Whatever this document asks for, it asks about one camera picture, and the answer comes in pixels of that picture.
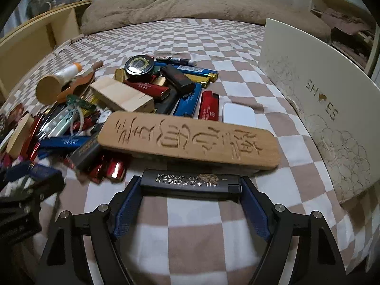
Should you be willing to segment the black lighter white numbers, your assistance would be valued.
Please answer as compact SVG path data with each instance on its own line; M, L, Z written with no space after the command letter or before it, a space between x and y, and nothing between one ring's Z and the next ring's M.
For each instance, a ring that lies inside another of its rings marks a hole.
M190 198L229 199L242 193L241 177L230 174L147 169L142 174L140 184L154 194Z

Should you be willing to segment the checkered bed sheet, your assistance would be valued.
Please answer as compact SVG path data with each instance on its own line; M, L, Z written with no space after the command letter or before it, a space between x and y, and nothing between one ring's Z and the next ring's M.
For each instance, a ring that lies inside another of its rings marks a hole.
M347 204L338 203L312 138L258 68L264 31L236 21L174 19L92 34L48 57L14 90L2 111L23 104L38 113L39 78L73 62L90 66L103 61L97 71L101 76L113 74L138 54L194 59L218 72L209 88L220 95L221 103L252 107L258 126L280 140L280 166L257 174L253 184L292 212L322 212L351 271L373 258L379 241L379 185ZM247 284L265 246L238 203L145 197L137 224L121 239L120 252L140 284Z

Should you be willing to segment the carved wooden plaque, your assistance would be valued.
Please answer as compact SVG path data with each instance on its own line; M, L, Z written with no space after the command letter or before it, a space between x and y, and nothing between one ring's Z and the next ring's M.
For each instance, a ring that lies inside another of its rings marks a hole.
M164 114L115 111L97 137L120 152L272 170L278 141L265 129Z

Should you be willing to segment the white rounded case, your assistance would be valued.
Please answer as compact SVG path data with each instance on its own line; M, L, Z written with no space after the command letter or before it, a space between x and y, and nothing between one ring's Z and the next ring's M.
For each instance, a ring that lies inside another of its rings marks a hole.
M256 116L253 108L235 103L223 105L223 123L246 127L256 127Z

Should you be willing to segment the white shoe box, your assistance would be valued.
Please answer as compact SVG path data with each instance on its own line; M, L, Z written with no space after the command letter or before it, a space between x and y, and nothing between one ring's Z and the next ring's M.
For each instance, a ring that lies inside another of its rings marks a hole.
M295 109L343 203L379 181L379 88L313 35L267 19L260 69Z

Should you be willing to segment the long plain wooden block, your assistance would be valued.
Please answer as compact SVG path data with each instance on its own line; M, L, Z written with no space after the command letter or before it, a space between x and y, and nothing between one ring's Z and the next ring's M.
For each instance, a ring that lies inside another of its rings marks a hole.
M90 88L97 98L114 111L152 113L155 110L151 96L116 81L110 75L100 76Z

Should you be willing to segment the round wooden cylinder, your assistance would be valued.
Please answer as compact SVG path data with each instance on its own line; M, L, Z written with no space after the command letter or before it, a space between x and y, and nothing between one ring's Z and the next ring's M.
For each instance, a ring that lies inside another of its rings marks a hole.
M58 76L53 74L45 75L37 83L35 96L40 103L51 105L56 102L62 86L62 80Z

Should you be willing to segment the brown leather sleeve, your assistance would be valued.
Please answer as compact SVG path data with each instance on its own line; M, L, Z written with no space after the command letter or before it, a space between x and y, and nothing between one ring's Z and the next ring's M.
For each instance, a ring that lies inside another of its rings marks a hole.
M65 102L68 95L73 95L81 86L88 84L93 79L94 74L95 72L91 71L86 76L79 77L69 88L58 94L57 103Z

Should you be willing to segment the red lighter white logo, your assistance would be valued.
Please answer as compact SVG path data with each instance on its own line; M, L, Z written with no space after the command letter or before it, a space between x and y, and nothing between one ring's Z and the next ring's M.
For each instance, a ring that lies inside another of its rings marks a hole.
M218 121L219 95L212 91L202 93L198 118L201 120Z

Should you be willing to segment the round black tin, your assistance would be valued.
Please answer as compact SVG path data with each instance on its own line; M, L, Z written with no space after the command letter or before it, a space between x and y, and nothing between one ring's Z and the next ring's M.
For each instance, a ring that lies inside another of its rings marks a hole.
M135 82L148 82L154 73L154 60L148 55L136 55L124 64L128 79Z

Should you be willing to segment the wooden bedside shelf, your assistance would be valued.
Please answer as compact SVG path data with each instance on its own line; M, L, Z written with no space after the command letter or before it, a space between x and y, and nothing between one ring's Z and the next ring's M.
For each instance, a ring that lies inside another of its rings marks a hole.
M1 38L1 97L8 99L18 82L41 60L80 35L81 17L91 4L82 0L58 6L30 19Z

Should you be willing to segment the beige fluffy blanket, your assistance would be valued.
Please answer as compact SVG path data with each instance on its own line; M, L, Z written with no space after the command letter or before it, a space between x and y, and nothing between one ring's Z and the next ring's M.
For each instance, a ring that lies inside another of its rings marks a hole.
M81 19L89 35L133 24L194 18L264 25L268 18L294 26L322 41L330 27L314 14L267 0L92 0Z

